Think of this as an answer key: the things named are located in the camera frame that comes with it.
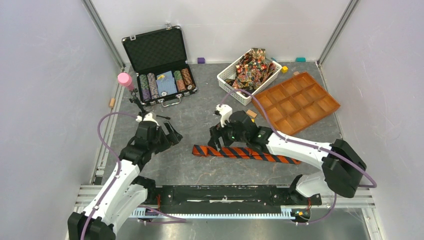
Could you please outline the orange navy striped tie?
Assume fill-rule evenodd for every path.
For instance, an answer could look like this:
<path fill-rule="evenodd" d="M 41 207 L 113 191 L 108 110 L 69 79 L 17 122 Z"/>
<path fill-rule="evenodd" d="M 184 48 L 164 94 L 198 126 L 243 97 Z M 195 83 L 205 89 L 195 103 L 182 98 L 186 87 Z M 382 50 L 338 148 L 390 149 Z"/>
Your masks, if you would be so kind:
<path fill-rule="evenodd" d="M 197 157 L 219 157 L 230 159 L 252 159 L 273 163 L 299 165 L 301 162 L 291 157 L 256 152 L 248 147 L 223 147 L 219 150 L 205 145 L 194 145 L 192 154 Z"/>

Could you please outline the white plastic basket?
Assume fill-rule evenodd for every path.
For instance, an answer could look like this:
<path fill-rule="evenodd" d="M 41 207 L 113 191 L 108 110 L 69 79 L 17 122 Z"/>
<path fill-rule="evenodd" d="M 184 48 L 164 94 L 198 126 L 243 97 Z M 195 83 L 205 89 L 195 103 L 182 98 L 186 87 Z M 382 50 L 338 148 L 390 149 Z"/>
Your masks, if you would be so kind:
<path fill-rule="evenodd" d="M 246 106 L 248 103 L 251 102 L 252 95 L 256 95 L 256 94 L 260 93 L 261 91 L 265 90 L 266 87 L 268 87 L 272 82 L 274 82 L 274 80 L 276 80 L 282 66 L 279 63 L 272 61 L 270 58 L 268 58 L 267 57 L 267 51 L 266 51 L 266 61 L 274 63 L 275 66 L 276 66 L 276 71 L 257 90 L 255 90 L 253 93 L 249 93 L 249 92 L 247 92 L 243 89 L 233 88 L 225 82 L 225 79 L 235 79 L 235 77 L 236 77 L 236 64 L 237 64 L 238 60 L 241 59 L 242 56 L 240 56 L 237 60 L 235 60 L 233 63 L 231 63 L 229 66 L 227 66 L 224 70 L 222 70 L 217 75 L 217 80 L 218 80 L 218 85 L 224 91 L 226 91 L 227 93 L 230 93 L 230 95 L 233 96 L 238 102 L 240 102 L 242 105 Z"/>

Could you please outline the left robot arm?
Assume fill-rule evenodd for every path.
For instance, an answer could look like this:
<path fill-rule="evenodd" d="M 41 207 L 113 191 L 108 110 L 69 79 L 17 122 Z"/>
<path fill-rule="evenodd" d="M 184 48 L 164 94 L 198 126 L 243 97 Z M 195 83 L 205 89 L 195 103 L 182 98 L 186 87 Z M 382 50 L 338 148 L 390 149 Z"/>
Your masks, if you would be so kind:
<path fill-rule="evenodd" d="M 135 135 L 121 150 L 115 168 L 102 189 L 81 213 L 67 220 L 71 240 L 114 240 L 131 213 L 142 203 L 157 198 L 155 181 L 140 176 L 154 155 L 182 140 L 169 121 L 139 122 Z"/>

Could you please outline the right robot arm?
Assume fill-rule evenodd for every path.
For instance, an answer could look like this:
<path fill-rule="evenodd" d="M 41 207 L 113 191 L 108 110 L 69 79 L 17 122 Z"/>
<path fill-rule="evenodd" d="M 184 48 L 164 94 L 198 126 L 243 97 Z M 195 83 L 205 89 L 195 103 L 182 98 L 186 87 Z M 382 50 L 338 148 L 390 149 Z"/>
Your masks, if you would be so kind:
<path fill-rule="evenodd" d="M 341 139 L 328 143 L 289 136 L 273 127 L 257 126 L 246 112 L 234 112 L 228 105 L 218 107 L 214 113 L 220 120 L 209 129 L 209 146 L 222 149 L 235 142 L 244 143 L 255 152 L 287 157 L 319 170 L 293 180 L 288 196 L 295 204 L 323 193 L 353 198 L 362 178 L 368 176 L 366 164 Z"/>

